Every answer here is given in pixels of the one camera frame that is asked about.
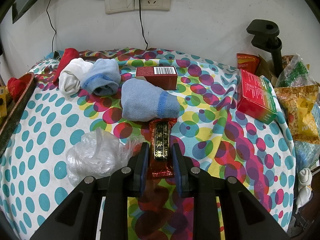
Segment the red foil candy bar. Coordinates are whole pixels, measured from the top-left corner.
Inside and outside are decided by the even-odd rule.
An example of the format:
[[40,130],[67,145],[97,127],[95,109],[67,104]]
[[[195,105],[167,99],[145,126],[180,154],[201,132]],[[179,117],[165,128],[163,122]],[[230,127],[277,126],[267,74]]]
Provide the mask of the red foil candy bar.
[[148,179],[170,178],[174,175],[170,135],[176,122],[176,118],[166,118],[155,119],[149,123],[151,145],[147,171]]

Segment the red sock with gold print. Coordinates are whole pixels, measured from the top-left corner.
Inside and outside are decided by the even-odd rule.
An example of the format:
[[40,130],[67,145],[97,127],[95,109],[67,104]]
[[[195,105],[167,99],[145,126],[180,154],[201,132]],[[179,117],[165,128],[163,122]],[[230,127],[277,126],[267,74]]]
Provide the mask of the red sock with gold print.
[[19,79],[15,77],[11,77],[8,80],[7,88],[14,102],[18,102],[18,100],[26,90],[29,82],[30,82],[29,74],[22,76]]

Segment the red green flat box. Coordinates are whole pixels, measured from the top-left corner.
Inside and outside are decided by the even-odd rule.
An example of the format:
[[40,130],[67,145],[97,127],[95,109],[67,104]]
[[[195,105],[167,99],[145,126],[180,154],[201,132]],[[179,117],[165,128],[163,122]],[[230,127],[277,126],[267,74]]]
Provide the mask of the red green flat box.
[[272,90],[263,78],[241,69],[237,94],[238,111],[265,124],[270,124],[276,118]]

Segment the green clear snack bag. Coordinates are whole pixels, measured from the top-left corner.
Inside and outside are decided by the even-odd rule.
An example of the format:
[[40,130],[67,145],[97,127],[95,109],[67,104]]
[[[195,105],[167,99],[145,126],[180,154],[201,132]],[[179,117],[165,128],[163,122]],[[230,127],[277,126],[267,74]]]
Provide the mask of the green clear snack bag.
[[286,58],[286,67],[279,75],[275,87],[302,87],[309,85],[316,85],[317,82],[310,75],[309,70],[304,64],[300,55],[296,54]]

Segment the light blue sock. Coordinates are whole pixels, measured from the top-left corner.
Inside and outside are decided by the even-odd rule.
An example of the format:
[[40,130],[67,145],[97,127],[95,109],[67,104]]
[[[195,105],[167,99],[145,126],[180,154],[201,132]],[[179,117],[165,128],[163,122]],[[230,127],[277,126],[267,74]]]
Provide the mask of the light blue sock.
[[89,94],[108,96],[117,93],[121,75],[115,59],[98,59],[80,82]]
[[132,78],[121,87],[122,117],[129,121],[178,118],[177,97],[151,83]]

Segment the blue plastic bag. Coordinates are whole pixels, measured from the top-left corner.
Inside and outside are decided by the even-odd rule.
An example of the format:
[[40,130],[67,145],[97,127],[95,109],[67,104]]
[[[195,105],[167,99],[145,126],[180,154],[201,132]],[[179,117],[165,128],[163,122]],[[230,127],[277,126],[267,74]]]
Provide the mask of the blue plastic bag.
[[294,141],[294,148],[297,172],[300,172],[303,168],[311,167],[319,158],[319,144]]

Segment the yellow medicine box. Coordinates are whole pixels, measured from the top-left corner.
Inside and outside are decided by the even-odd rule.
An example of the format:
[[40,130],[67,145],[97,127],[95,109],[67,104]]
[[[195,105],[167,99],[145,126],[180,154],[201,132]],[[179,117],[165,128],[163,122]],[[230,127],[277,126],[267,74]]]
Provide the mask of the yellow medicine box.
[[5,86],[0,88],[0,124],[7,116],[7,88]]

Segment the black clamp stand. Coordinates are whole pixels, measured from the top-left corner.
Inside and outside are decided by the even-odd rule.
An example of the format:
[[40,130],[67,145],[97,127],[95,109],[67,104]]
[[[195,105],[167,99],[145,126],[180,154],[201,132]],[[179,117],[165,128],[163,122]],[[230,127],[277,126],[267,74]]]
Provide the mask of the black clamp stand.
[[278,37],[280,30],[276,23],[269,20],[255,19],[246,28],[253,35],[251,44],[261,50],[269,52],[274,66],[273,73],[279,77],[283,71],[282,65],[282,41]]

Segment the yellow snack bag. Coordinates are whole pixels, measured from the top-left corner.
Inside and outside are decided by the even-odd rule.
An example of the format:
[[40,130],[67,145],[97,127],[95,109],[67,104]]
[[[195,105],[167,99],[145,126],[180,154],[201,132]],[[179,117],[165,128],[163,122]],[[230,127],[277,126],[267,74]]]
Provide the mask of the yellow snack bag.
[[312,109],[318,98],[318,86],[278,87],[274,89],[286,110],[293,140],[319,144],[319,132]]

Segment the clear plastic bag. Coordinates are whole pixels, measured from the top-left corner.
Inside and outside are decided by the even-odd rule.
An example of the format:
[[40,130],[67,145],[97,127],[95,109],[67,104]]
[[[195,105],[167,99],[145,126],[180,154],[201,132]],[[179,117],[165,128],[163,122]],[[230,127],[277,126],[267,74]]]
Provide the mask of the clear plastic bag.
[[125,167],[134,152],[145,142],[142,135],[131,135],[126,143],[103,129],[85,133],[66,152],[67,176],[73,186],[85,177],[108,177]]

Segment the white wall socket plate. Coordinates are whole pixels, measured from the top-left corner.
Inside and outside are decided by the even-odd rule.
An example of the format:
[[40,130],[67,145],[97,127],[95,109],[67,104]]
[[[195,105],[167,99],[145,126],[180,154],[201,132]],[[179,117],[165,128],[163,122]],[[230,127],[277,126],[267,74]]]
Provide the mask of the white wall socket plate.
[[[169,11],[171,0],[140,0],[142,10],[164,10]],[[139,10],[139,0],[104,0],[105,13],[115,14]]]

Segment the red round tray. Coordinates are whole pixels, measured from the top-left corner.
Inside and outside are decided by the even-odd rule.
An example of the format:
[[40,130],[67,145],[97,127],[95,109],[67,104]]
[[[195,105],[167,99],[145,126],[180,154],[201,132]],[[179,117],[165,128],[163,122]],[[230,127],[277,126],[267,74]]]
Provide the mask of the red round tray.
[[27,85],[19,100],[16,103],[13,102],[11,104],[12,109],[1,124],[1,156],[7,148],[13,131],[20,122],[23,111],[34,92],[37,83],[34,73],[27,73],[20,79],[26,81]]

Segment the red snack packet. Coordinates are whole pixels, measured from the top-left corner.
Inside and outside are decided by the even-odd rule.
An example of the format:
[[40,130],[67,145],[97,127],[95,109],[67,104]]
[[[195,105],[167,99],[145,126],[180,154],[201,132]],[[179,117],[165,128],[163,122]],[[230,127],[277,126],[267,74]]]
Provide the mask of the red snack packet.
[[255,55],[237,53],[237,68],[255,74],[261,63],[261,58]]

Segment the dark red barcode box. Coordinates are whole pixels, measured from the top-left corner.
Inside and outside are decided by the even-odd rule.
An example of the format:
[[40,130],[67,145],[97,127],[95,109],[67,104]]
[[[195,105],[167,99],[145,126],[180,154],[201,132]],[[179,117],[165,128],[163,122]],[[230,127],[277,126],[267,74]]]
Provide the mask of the dark red barcode box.
[[177,70],[172,66],[138,67],[136,78],[145,80],[163,90],[175,90],[177,87]]

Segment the small white sock bundle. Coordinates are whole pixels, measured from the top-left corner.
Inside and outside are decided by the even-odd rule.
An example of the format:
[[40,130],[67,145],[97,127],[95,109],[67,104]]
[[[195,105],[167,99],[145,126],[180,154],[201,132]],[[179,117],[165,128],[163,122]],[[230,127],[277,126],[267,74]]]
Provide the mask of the small white sock bundle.
[[303,168],[298,173],[298,197],[296,200],[297,209],[303,207],[311,197],[312,173],[309,168]]

